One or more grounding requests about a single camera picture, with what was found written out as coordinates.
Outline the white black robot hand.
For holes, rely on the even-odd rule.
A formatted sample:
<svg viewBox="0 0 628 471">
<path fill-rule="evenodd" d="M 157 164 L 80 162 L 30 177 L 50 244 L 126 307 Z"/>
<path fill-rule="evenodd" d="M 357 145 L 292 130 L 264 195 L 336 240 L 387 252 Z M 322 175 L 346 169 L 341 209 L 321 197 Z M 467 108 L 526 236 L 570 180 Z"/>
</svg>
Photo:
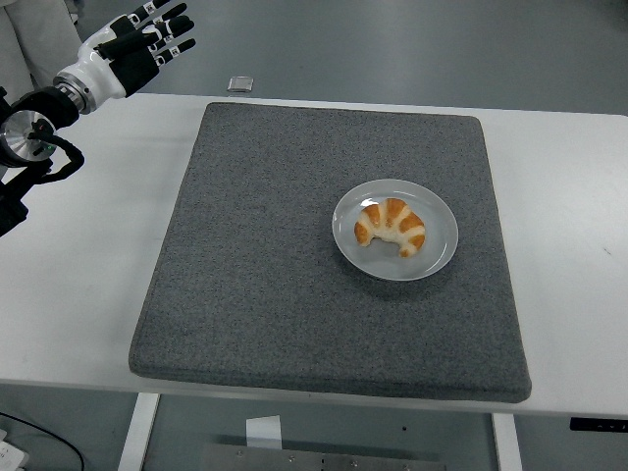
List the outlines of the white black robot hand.
<svg viewBox="0 0 628 471">
<path fill-rule="evenodd" d="M 79 48 L 77 61 L 54 78 L 54 84 L 80 97 L 85 114 L 110 98 L 126 98 L 155 79 L 160 69 L 195 45 L 180 37 L 194 22 L 179 3 L 161 10 L 165 1 L 145 1 L 92 34 Z"/>
</svg>

